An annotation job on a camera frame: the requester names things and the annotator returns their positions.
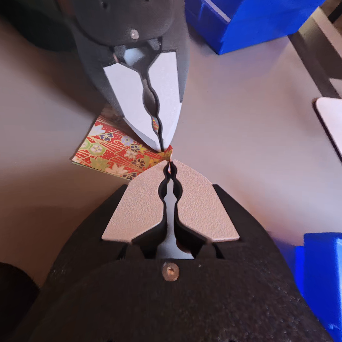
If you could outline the blue plastic bin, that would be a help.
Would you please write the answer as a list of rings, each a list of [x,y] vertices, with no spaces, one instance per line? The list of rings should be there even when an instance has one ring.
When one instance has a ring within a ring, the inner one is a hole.
[[[186,0],[187,22],[222,55],[296,33],[323,0]]]
[[[342,341],[342,234],[306,233],[294,247],[294,279],[334,341]]]

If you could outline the white stand plate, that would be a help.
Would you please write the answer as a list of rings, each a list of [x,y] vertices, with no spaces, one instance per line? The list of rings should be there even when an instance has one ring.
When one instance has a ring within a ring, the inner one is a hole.
[[[320,97],[313,106],[332,146],[342,160],[342,100]]]

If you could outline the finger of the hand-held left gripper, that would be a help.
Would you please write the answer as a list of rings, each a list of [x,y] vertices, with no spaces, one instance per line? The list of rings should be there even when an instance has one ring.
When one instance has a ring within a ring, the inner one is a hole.
[[[122,109],[124,121],[148,146],[158,152],[163,151],[163,138],[156,134],[152,117],[144,105],[140,74],[118,63],[105,67],[104,71]]]
[[[148,81],[157,97],[160,138],[163,148],[167,149],[175,134],[182,107],[176,52],[163,52],[156,56],[148,68]]]

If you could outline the black textured pad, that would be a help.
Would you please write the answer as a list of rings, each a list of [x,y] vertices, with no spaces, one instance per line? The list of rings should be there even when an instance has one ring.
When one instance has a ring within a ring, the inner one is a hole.
[[[56,0],[1,0],[1,16],[31,44],[53,52],[74,52],[75,40]]]

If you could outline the green backed red floral paper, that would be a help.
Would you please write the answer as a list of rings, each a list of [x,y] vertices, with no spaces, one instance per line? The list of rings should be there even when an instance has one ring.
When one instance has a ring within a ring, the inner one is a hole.
[[[71,161],[131,181],[160,162],[171,160],[172,146],[156,152],[133,137],[129,128],[121,118],[101,113]]]

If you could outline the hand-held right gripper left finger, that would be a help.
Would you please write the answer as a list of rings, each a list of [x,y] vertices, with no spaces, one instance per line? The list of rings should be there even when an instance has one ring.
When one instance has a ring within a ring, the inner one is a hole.
[[[102,240],[140,247],[145,256],[155,256],[166,238],[167,207],[165,196],[169,162],[162,161],[133,179],[127,186]]]

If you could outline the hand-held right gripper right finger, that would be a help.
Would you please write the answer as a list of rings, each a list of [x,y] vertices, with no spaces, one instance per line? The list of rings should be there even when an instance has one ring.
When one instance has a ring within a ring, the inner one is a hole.
[[[180,162],[171,162],[174,234],[178,243],[197,256],[204,245],[240,239],[213,184],[201,173]]]

